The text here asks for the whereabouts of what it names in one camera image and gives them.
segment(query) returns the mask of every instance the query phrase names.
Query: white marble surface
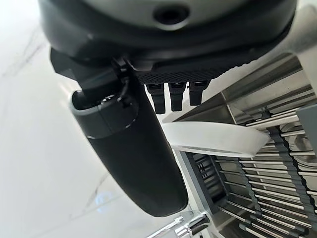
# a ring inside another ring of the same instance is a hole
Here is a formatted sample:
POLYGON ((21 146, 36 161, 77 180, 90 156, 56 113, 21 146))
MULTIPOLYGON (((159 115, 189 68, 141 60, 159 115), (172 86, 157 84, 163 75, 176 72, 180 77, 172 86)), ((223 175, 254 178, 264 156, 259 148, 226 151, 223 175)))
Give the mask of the white marble surface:
POLYGON ((139 209, 86 141, 37 1, 6 1, 0 31, 0 237, 142 238, 170 222, 139 209))

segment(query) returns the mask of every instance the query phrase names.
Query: textured black panel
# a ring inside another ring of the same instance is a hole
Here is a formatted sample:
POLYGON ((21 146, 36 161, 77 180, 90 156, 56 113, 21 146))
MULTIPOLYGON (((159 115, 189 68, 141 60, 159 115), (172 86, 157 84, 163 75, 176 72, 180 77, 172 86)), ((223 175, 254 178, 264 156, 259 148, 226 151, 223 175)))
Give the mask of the textured black panel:
POLYGON ((160 83, 181 83, 193 81, 205 81, 217 78, 228 68, 210 68, 193 71, 171 72, 171 73, 140 73, 138 79, 141 84, 160 84, 160 83))

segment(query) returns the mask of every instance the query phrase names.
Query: metal rack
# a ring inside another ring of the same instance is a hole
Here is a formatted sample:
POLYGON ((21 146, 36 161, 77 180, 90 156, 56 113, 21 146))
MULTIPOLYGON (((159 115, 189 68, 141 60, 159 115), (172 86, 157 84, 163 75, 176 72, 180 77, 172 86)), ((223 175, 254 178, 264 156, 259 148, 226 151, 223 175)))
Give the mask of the metal rack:
POLYGON ((230 192, 228 207, 239 208, 249 215, 239 216, 227 207, 219 206, 222 212, 240 220, 240 228, 259 238, 304 238, 310 229, 317 230, 317 209, 314 196, 317 191, 307 186, 306 179, 317 177, 317 171, 304 170, 298 157, 315 157, 313 150, 292 151, 289 137, 305 136, 303 129, 283 132, 287 123, 299 122, 297 109, 271 115, 247 123, 269 133, 272 140, 254 158, 214 158, 223 165, 235 164, 235 171, 221 169, 219 173, 231 177, 224 181, 230 186, 243 187, 249 197, 230 192), (236 183, 232 176, 246 177, 244 183, 236 183), (239 201, 251 202, 254 209, 243 206, 239 201))

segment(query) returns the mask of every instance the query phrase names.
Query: metal rod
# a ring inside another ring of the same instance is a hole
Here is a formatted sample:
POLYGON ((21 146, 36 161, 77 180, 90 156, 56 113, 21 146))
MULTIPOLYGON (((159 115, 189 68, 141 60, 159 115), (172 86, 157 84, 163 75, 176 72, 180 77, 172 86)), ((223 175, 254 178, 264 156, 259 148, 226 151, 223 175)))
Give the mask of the metal rod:
POLYGON ((242 195, 240 195, 240 194, 237 194, 237 193, 234 193, 234 192, 230 192, 229 194, 231 194, 231 195, 233 195, 233 196, 236 196, 236 197, 239 197, 239 198, 241 198, 241 199, 244 199, 244 200, 246 200, 246 201, 252 202, 252 199, 250 199, 250 198, 248 198, 248 197, 245 197, 245 196, 242 196, 242 195))
POLYGON ((263 232, 269 234, 270 236, 273 236, 274 238, 284 238, 283 236, 280 236, 280 235, 278 235, 278 234, 276 234, 276 233, 274 233, 272 231, 269 231, 269 230, 267 230, 267 229, 265 229, 265 228, 263 228, 263 227, 261 227, 261 226, 259 226, 257 224, 252 223, 252 226, 254 228, 259 229, 260 231, 263 231, 263 232))
POLYGON ((274 161, 274 160, 241 160, 239 161, 241 164, 259 164, 259 165, 284 165, 282 161, 274 161))
POLYGON ((284 225, 284 226, 286 226, 286 227, 288 227, 288 228, 296 229, 296 226, 295 226, 295 225, 289 224, 289 223, 284 222, 284 221, 281 221, 281 220, 279 220, 279 219, 275 219, 275 218, 273 218, 273 217, 271 217, 271 216, 268 216, 268 215, 266 215, 266 214, 262 214, 262 217, 265 218, 265 219, 268 219, 268 220, 270 220, 270 221, 274 221, 274 222, 276 222, 276 223, 278 223, 278 224, 284 225))
POLYGON ((279 181, 279 182, 292 182, 290 178, 279 178, 279 177, 273 177, 273 176, 249 175, 249 174, 246 174, 246 176, 251 178, 267 179, 267 180, 273 180, 273 181, 279 181))
MULTIPOLYGON (((218 163, 235 163, 235 160, 215 160, 218 163)), ((252 164, 252 165, 284 165, 282 161, 274 161, 274 160, 240 160, 240 164, 252 164)))
POLYGON ((234 218, 236 218, 236 219, 242 221, 242 222, 246 222, 246 219, 244 219, 244 218, 238 216, 237 214, 234 214, 233 212, 228 211, 227 209, 225 209, 225 208, 223 208, 223 207, 218 207, 218 209, 219 209, 220 211, 223 211, 223 212, 229 214, 230 216, 232 216, 232 217, 234 217, 234 218))
POLYGON ((304 130, 296 130, 296 131, 290 131, 290 132, 282 133, 281 136, 282 137, 287 137, 287 136, 303 135, 303 134, 305 134, 304 130))
POLYGON ((258 120, 258 121, 246 124, 246 126, 258 125, 258 124, 266 123, 268 121, 274 121, 274 120, 277 120, 277 119, 280 119, 280 118, 286 118, 286 117, 293 116, 293 115, 296 115, 296 112, 289 112, 289 113, 285 113, 285 114, 282 114, 282 115, 270 117, 270 118, 267 118, 267 119, 258 120))
POLYGON ((289 153, 291 156, 309 156, 315 155, 314 151, 299 151, 299 152, 291 152, 289 153))
POLYGON ((242 205, 240 205, 240 204, 237 204, 237 203, 235 203, 235 202, 227 201, 227 203, 230 204, 230 205, 233 205, 233 206, 235 206, 235 207, 238 207, 238 208, 240 208, 240 209, 243 209, 243 210, 245 210, 245 211, 247 211, 247 212, 250 212, 250 213, 252 213, 252 214, 256 214, 256 212, 255 212, 254 210, 249 209, 249 208, 247 208, 247 207, 244 207, 244 206, 242 206, 242 205))
POLYGON ((298 172, 298 174, 302 176, 317 177, 317 172, 298 172))
POLYGON ((262 149, 275 148, 274 144, 268 144, 262 147, 262 149))
POLYGON ((267 238, 266 236, 263 236, 262 234, 254 231, 254 230, 252 230, 252 229, 250 229, 248 227, 246 227, 245 229, 246 229, 246 232, 249 232, 250 234, 252 234, 252 235, 254 235, 254 236, 258 237, 258 238, 267 238))
POLYGON ((250 170, 250 171, 256 171, 256 172, 268 172, 268 173, 277 173, 277 174, 288 174, 287 170, 273 170, 273 169, 259 169, 259 168, 249 168, 249 167, 243 167, 243 170, 250 170))
POLYGON ((288 194, 285 194, 285 193, 274 192, 274 191, 260 189, 260 188, 255 188, 255 187, 253 187, 252 190, 253 191, 257 191, 257 192, 263 192, 263 193, 267 193, 267 194, 276 195, 276 196, 279 196, 279 197, 292 199, 292 200, 295 200, 295 201, 300 201, 299 197, 296 197, 296 196, 293 196, 293 195, 288 195, 288 194))
POLYGON ((222 173, 222 174, 228 174, 228 175, 238 175, 238 176, 240 176, 240 173, 237 173, 237 172, 232 172, 232 171, 224 171, 224 170, 220 170, 219 172, 220 172, 220 173, 222 173))
POLYGON ((284 114, 287 114, 287 113, 290 113, 290 112, 294 112, 294 111, 297 111, 299 108, 293 108, 293 109, 290 109, 290 110, 287 110, 287 111, 284 111, 284 112, 281 112, 281 113, 276 113, 276 114, 273 114, 271 117, 274 118, 276 116, 279 116, 279 115, 284 115, 284 114))
POLYGON ((307 191, 307 194, 317 196, 316 191, 307 191))
MULTIPOLYGON (((233 205, 233 206, 235 206, 235 207, 238 207, 238 208, 240 208, 240 209, 242 209, 242 210, 245 210, 245 211, 247 211, 247 212, 250 212, 250 213, 252 213, 252 214, 256 214, 256 212, 255 212, 254 210, 249 209, 249 208, 247 208, 247 207, 244 207, 244 206, 242 206, 242 205, 240 205, 240 204, 237 204, 237 203, 234 203, 234 202, 231 202, 231 201, 227 201, 227 203, 230 204, 230 205, 233 205)), ((261 210, 262 210, 263 212, 267 212, 267 213, 273 214, 273 215, 275 215, 275 216, 277 216, 277 217, 281 217, 281 218, 284 218, 284 219, 286 219, 286 220, 293 219, 293 218, 290 218, 290 217, 288 217, 288 216, 284 216, 284 215, 282 215, 282 214, 279 214, 279 213, 277 213, 277 212, 269 211, 269 210, 267 210, 267 209, 265 209, 265 208, 261 208, 261 210)), ((296 226, 295 226, 295 225, 289 224, 289 223, 287 223, 287 222, 280 221, 280 220, 278 220, 278 219, 275 219, 275 218, 273 218, 273 217, 271 217, 271 216, 268 216, 268 215, 265 215, 265 214, 263 214, 262 216, 263 216, 264 218, 266 218, 266 219, 269 219, 269 220, 275 221, 275 222, 277 222, 277 223, 280 223, 280 224, 282 224, 282 225, 285 225, 286 227, 289 227, 289 228, 292 228, 292 229, 296 229, 296 226)))
POLYGON ((234 186, 237 186, 237 187, 243 187, 243 188, 246 188, 246 186, 245 186, 245 185, 243 185, 243 184, 239 184, 239 183, 235 183, 235 182, 228 182, 228 181, 225 181, 224 183, 229 184, 229 185, 234 185, 234 186))
POLYGON ((255 182, 255 181, 249 181, 249 183, 255 184, 255 185, 260 185, 260 186, 274 187, 274 188, 278 188, 278 189, 283 189, 283 190, 287 190, 287 191, 296 192, 296 188, 294 188, 294 187, 280 186, 280 185, 275 185, 275 184, 271 184, 271 183, 255 182))
POLYGON ((268 227, 271 227, 271 228, 273 228, 273 229, 275 229, 275 230, 277 230, 277 231, 279 231, 279 232, 282 232, 282 233, 284 233, 284 234, 290 235, 290 232, 289 232, 289 231, 287 231, 287 230, 285 230, 285 229, 283 229, 283 228, 281 228, 281 227, 278 227, 278 226, 276 226, 276 225, 274 225, 274 224, 272 224, 272 223, 270 223, 270 222, 264 221, 264 220, 262 220, 262 219, 260 219, 260 218, 257 218, 257 221, 258 221, 259 223, 262 223, 262 224, 264 224, 264 225, 266 225, 266 226, 268 226, 268 227))
POLYGON ((291 221, 291 222, 297 223, 297 224, 302 225, 302 226, 304 226, 304 227, 307 227, 307 228, 312 228, 311 224, 309 224, 309 223, 299 221, 299 220, 297 220, 297 219, 294 219, 294 218, 291 218, 291 217, 288 217, 288 216, 285 216, 285 215, 279 214, 279 213, 277 213, 277 212, 273 212, 273 211, 267 210, 267 209, 265 209, 265 208, 262 208, 261 210, 262 210, 263 212, 266 212, 266 213, 269 213, 269 214, 275 215, 275 216, 277 216, 277 217, 280 217, 280 218, 286 219, 286 220, 288 220, 288 221, 291 221))
MULTIPOLYGON (((314 151, 296 151, 289 153, 291 156, 309 156, 309 155, 315 155, 314 151)), ((277 152, 274 153, 257 153, 256 157, 279 157, 280 154, 277 152)))
POLYGON ((217 163, 234 163, 234 160, 215 160, 217 163))
POLYGON ((292 214, 292 215, 295 215, 295 216, 298 216, 298 217, 308 218, 307 215, 299 213, 299 212, 294 212, 294 211, 291 211, 289 209, 284 209, 284 208, 281 208, 281 207, 278 207, 278 206, 274 206, 274 205, 271 205, 271 204, 268 204, 268 203, 265 203, 265 202, 261 202, 261 201, 259 201, 258 203, 260 205, 263 205, 263 206, 266 206, 266 207, 270 207, 270 208, 273 208, 273 209, 276 209, 276 210, 280 210, 282 212, 287 212, 289 214, 292 214))
POLYGON ((280 154, 278 152, 274 152, 274 153, 257 153, 256 157, 279 157, 280 154))
POLYGON ((293 208, 297 208, 297 209, 300 209, 300 210, 304 210, 304 207, 301 206, 301 205, 297 205, 297 204, 293 204, 293 203, 290 203, 290 202, 281 201, 281 200, 278 200, 278 199, 275 199, 275 198, 266 197, 266 196, 257 195, 257 194, 255 194, 255 197, 264 199, 266 201, 276 202, 276 203, 283 204, 283 205, 286 205, 286 206, 289 206, 289 207, 293 207, 293 208))
POLYGON ((266 129, 267 127, 287 124, 296 121, 299 121, 299 118, 296 114, 285 114, 284 117, 275 117, 271 120, 261 120, 254 123, 246 124, 246 126, 261 130, 266 129))
MULTIPOLYGON (((248 211, 248 212, 251 211, 252 213, 255 213, 255 211, 253 211, 253 210, 251 210, 251 209, 249 209, 249 208, 243 207, 243 206, 241 206, 241 205, 239 205, 239 204, 236 204, 236 203, 233 203, 233 202, 230 202, 230 204, 232 204, 232 205, 234 205, 234 206, 236 206, 236 207, 238 207, 238 208, 241 208, 241 209, 243 209, 243 210, 245 210, 245 211, 248 211)), ((230 212, 230 211, 228 211, 228 210, 225 209, 225 208, 222 208, 222 207, 218 207, 218 208, 219 208, 219 210, 221 210, 221 211, 227 213, 228 215, 230 215, 230 216, 232 216, 232 217, 234 217, 234 218, 236 218, 236 219, 238 219, 238 220, 240 220, 240 221, 242 221, 242 222, 246 222, 246 219, 240 217, 239 215, 237 215, 237 214, 235 214, 235 213, 233 213, 233 212, 230 212)), ((286 226, 286 227, 289 227, 289 228, 292 228, 292 229, 295 229, 295 228, 296 228, 295 225, 292 225, 292 224, 289 224, 289 223, 280 221, 280 220, 278 220, 278 219, 275 219, 275 218, 273 218, 273 217, 267 216, 267 215, 265 215, 265 214, 263 214, 263 217, 266 218, 266 219, 271 219, 272 221, 275 221, 275 222, 277 222, 278 224, 282 224, 282 225, 284 225, 284 226, 286 226)), ((262 220, 262 219, 257 218, 257 221, 260 222, 260 223, 262 223, 262 224, 264 224, 264 225, 266 225, 266 226, 268 226, 268 227, 274 228, 274 229, 276 229, 276 230, 279 231, 279 232, 282 232, 282 233, 285 233, 285 234, 288 234, 288 235, 290 234, 289 231, 287 231, 287 230, 285 230, 285 229, 283 229, 283 228, 280 228, 280 227, 278 227, 278 226, 276 226, 276 225, 274 225, 274 224, 272 224, 272 223, 266 222, 266 221, 264 221, 264 220, 262 220)), ((259 230, 261 230, 261 231, 267 233, 267 234, 273 235, 274 237, 276 237, 275 235, 278 235, 278 234, 273 233, 272 231, 269 231, 269 230, 267 230, 267 229, 265 229, 265 228, 260 227, 260 226, 257 225, 257 224, 252 223, 251 225, 252 225, 253 227, 255 227, 255 228, 257 228, 257 229, 259 229, 259 230)))

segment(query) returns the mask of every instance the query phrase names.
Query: metal bar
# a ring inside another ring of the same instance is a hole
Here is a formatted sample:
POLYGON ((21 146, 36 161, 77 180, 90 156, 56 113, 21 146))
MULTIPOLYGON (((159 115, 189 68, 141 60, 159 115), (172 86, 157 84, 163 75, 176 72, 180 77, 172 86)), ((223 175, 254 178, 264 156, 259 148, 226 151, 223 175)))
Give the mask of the metal bar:
POLYGON ((295 225, 289 224, 289 223, 284 222, 284 221, 281 221, 281 220, 279 220, 279 219, 275 219, 275 218, 273 218, 273 217, 271 217, 271 216, 268 216, 268 215, 266 215, 266 214, 262 214, 262 217, 265 218, 265 219, 268 219, 268 220, 270 220, 270 221, 274 221, 274 222, 276 222, 276 223, 278 223, 278 224, 284 225, 284 226, 286 226, 286 227, 288 227, 288 228, 296 229, 296 226, 295 226, 295 225))
POLYGON ((250 234, 252 234, 252 235, 254 235, 254 236, 258 237, 258 238, 268 238, 268 237, 263 236, 262 234, 254 231, 254 230, 252 230, 252 229, 250 229, 248 227, 246 227, 245 229, 246 229, 246 232, 249 232, 250 234))
POLYGON ((241 199, 244 199, 244 200, 246 200, 246 201, 252 202, 252 199, 250 199, 250 198, 248 198, 248 197, 245 197, 245 196, 242 196, 242 195, 240 195, 240 194, 237 194, 237 193, 234 193, 234 192, 230 192, 229 194, 231 194, 231 195, 233 195, 233 196, 236 196, 236 197, 239 197, 239 198, 241 198, 241 199))
POLYGON ((304 227, 312 228, 311 224, 309 224, 309 223, 299 221, 299 220, 297 220, 297 219, 294 219, 294 218, 291 218, 291 217, 288 217, 288 216, 279 214, 279 213, 277 213, 277 212, 273 212, 273 211, 267 210, 267 209, 265 209, 265 208, 262 208, 261 210, 262 210, 263 212, 267 212, 267 213, 272 214, 272 215, 274 215, 274 216, 277 216, 277 217, 286 219, 286 220, 288 220, 288 221, 294 222, 294 223, 296 223, 296 224, 302 225, 302 226, 304 226, 304 227))
POLYGON ((276 226, 276 225, 274 225, 274 224, 272 224, 272 223, 266 222, 266 221, 264 221, 264 220, 262 220, 262 219, 260 219, 260 218, 257 218, 257 221, 258 221, 259 223, 262 223, 262 224, 264 224, 264 225, 266 225, 266 226, 268 226, 268 227, 271 227, 271 228, 273 228, 273 229, 275 229, 275 230, 277 230, 277 231, 279 231, 279 232, 281 232, 281 233, 290 235, 290 232, 289 232, 289 231, 287 231, 287 230, 285 230, 285 229, 283 229, 283 228, 281 228, 281 227, 278 227, 278 226, 276 226))
POLYGON ((247 207, 244 207, 244 206, 242 206, 242 205, 240 205, 240 204, 237 204, 237 203, 235 203, 235 202, 227 201, 227 203, 230 204, 230 205, 233 205, 233 206, 235 206, 235 207, 238 207, 238 208, 240 208, 240 209, 243 209, 243 210, 245 210, 245 211, 247 211, 247 212, 250 212, 250 213, 252 213, 252 214, 256 214, 256 212, 255 212, 254 210, 249 209, 249 208, 247 208, 247 207))
POLYGON ((234 163, 234 160, 215 160, 217 163, 234 163))
POLYGON ((284 115, 284 114, 287 114, 287 113, 290 113, 290 112, 294 112, 294 111, 297 111, 299 108, 294 108, 294 109, 290 109, 290 110, 287 110, 287 111, 284 111, 284 112, 281 112, 281 113, 276 113, 276 114, 273 114, 271 117, 274 118, 276 116, 279 116, 279 115, 284 115))
POLYGON ((280 185, 275 185, 275 184, 271 184, 271 183, 255 182, 255 181, 249 181, 249 183, 260 185, 260 186, 274 187, 274 188, 278 188, 278 189, 283 189, 283 190, 287 190, 287 191, 296 192, 296 188, 294 188, 294 187, 280 186, 280 185))
POLYGON ((237 187, 243 187, 243 188, 246 188, 246 186, 245 186, 245 185, 243 185, 243 184, 239 184, 239 183, 235 183, 235 182, 228 182, 228 181, 225 181, 224 183, 229 184, 229 185, 234 185, 234 186, 237 186, 237 187))
POLYGON ((307 191, 307 194, 317 196, 316 191, 307 191))
MULTIPOLYGON (((250 213, 252 213, 252 214, 256 214, 256 212, 255 212, 254 210, 249 209, 249 208, 244 207, 244 206, 241 206, 241 205, 239 205, 239 204, 237 204, 237 203, 234 203, 234 202, 231 202, 231 201, 227 201, 227 203, 230 204, 230 205, 233 205, 233 206, 235 206, 235 207, 238 207, 238 208, 240 208, 240 209, 243 209, 243 210, 245 210, 245 211, 247 211, 247 212, 250 212, 250 213)), ((295 223, 297 223, 297 224, 306 225, 306 226, 311 226, 311 225, 308 224, 308 223, 305 223, 305 222, 296 220, 296 219, 294 219, 294 218, 291 218, 291 217, 288 217, 288 216, 279 214, 279 213, 277 213, 277 212, 273 212, 273 211, 267 210, 267 209, 265 209, 265 208, 261 208, 261 210, 262 210, 263 212, 270 213, 270 214, 272 214, 272 215, 275 215, 275 216, 277 216, 277 217, 281 217, 281 218, 283 218, 283 219, 286 219, 286 220, 295 222, 295 223)), ((275 219, 275 218, 273 218, 273 217, 270 217, 270 216, 268 216, 268 215, 266 215, 266 214, 263 214, 263 217, 266 218, 266 219, 275 221, 275 222, 277 222, 277 223, 283 224, 283 225, 285 225, 285 226, 287 226, 287 227, 289 227, 289 228, 292 228, 292 229, 295 229, 295 228, 296 228, 295 225, 292 225, 292 224, 289 224, 289 223, 280 221, 280 220, 275 219)))
POLYGON ((256 157, 279 157, 280 154, 278 152, 274 153, 257 153, 256 157))
POLYGON ((246 174, 247 177, 251 178, 257 178, 257 179, 267 179, 267 180, 273 180, 273 181, 279 181, 279 182, 292 182, 290 178, 279 178, 274 176, 265 176, 265 175, 249 175, 246 174))
POLYGON ((292 215, 295 215, 295 216, 298 216, 298 217, 308 218, 308 216, 305 215, 305 214, 302 214, 302 213, 299 213, 299 212, 294 212, 294 211, 291 211, 289 209, 284 209, 284 208, 281 208, 281 207, 278 207, 278 206, 274 206, 274 205, 271 205, 271 204, 268 204, 268 203, 265 203, 265 202, 259 201, 259 204, 263 205, 263 206, 266 206, 266 207, 270 207, 270 208, 276 209, 276 210, 280 210, 282 212, 286 212, 286 213, 289 213, 289 214, 292 214, 292 215))
POLYGON ((282 161, 274 161, 274 160, 241 160, 239 161, 241 164, 259 164, 259 165, 284 165, 282 161))
POLYGON ((283 117, 283 118, 274 118, 274 120, 262 120, 262 121, 257 121, 254 123, 247 124, 246 126, 254 128, 254 129, 266 129, 267 127, 271 126, 277 126, 277 125, 282 125, 282 124, 287 124, 291 122, 296 122, 299 121, 299 118, 296 114, 292 114, 289 116, 283 117))
POLYGON ((238 175, 238 176, 240 176, 240 173, 232 172, 232 171, 220 170, 219 172, 220 172, 220 173, 223 173, 223 174, 228 174, 228 175, 238 175))
POLYGON ((266 196, 257 195, 257 194, 255 195, 255 197, 264 199, 266 201, 276 202, 276 203, 283 204, 283 205, 286 205, 286 206, 289 206, 289 207, 293 207, 293 208, 297 208, 297 209, 300 209, 300 210, 304 210, 304 207, 301 206, 301 205, 297 205, 297 204, 293 204, 293 203, 290 203, 290 202, 281 201, 281 200, 278 200, 278 199, 275 199, 275 198, 266 197, 266 196))
POLYGON ((268 144, 262 147, 262 149, 275 148, 275 144, 268 144))
POLYGON ((289 113, 285 113, 285 114, 282 114, 282 115, 270 117, 270 118, 267 118, 267 119, 258 120, 258 121, 246 124, 246 126, 258 125, 258 124, 266 123, 268 121, 278 120, 278 119, 281 119, 281 118, 284 119, 284 118, 287 118, 287 117, 292 116, 292 115, 296 115, 296 112, 292 111, 292 112, 289 112, 289 113))
POLYGON ((287 170, 273 170, 273 169, 259 169, 259 168, 249 168, 249 167, 243 167, 243 170, 250 170, 250 171, 256 171, 256 172, 268 172, 268 173, 277 173, 277 174, 288 174, 287 170))
POLYGON ((232 216, 232 217, 234 217, 234 218, 236 218, 236 219, 238 219, 238 220, 240 220, 242 222, 246 222, 246 219, 238 216, 237 214, 234 214, 233 212, 230 212, 230 211, 228 211, 227 209, 225 209, 223 207, 218 207, 218 208, 219 208, 220 211, 223 211, 223 212, 229 214, 230 216, 232 216))
POLYGON ((299 175, 302 176, 311 176, 311 177, 317 177, 317 172, 305 172, 305 171, 301 171, 298 172, 299 175))
MULTIPOLYGON (((218 163, 235 163, 235 160, 215 160, 218 163)), ((238 161, 240 164, 252 164, 252 165, 284 165, 282 161, 274 161, 274 160, 240 160, 238 161)))
POLYGON ((287 136, 303 135, 303 134, 305 134, 304 130, 296 130, 296 131, 290 131, 290 132, 282 133, 281 136, 282 137, 287 137, 287 136))
POLYGON ((299 152, 291 152, 289 153, 291 156, 307 156, 307 155, 315 155, 314 151, 299 151, 299 152))
MULTIPOLYGON (((289 153, 291 156, 308 156, 308 155, 315 155, 314 151, 296 151, 289 153)), ((280 154, 278 152, 274 153, 257 153, 256 157, 279 157, 280 154)))
POLYGON ((272 231, 269 231, 269 230, 267 230, 267 229, 265 229, 265 228, 263 228, 263 227, 261 227, 261 226, 259 226, 257 224, 252 223, 252 226, 254 228, 259 229, 260 231, 263 231, 263 232, 269 234, 270 236, 273 236, 274 238, 284 238, 283 236, 280 236, 280 235, 278 235, 278 234, 276 234, 276 233, 274 233, 272 231))
POLYGON ((292 199, 292 200, 295 200, 295 201, 300 201, 300 198, 299 198, 299 197, 292 196, 292 195, 288 195, 288 194, 285 194, 285 193, 274 192, 274 191, 265 190, 265 189, 260 189, 260 188, 255 188, 255 187, 253 187, 252 190, 253 190, 253 191, 257 191, 257 192, 263 192, 263 193, 267 193, 267 194, 276 195, 276 196, 279 196, 279 197, 284 197, 284 198, 292 199))

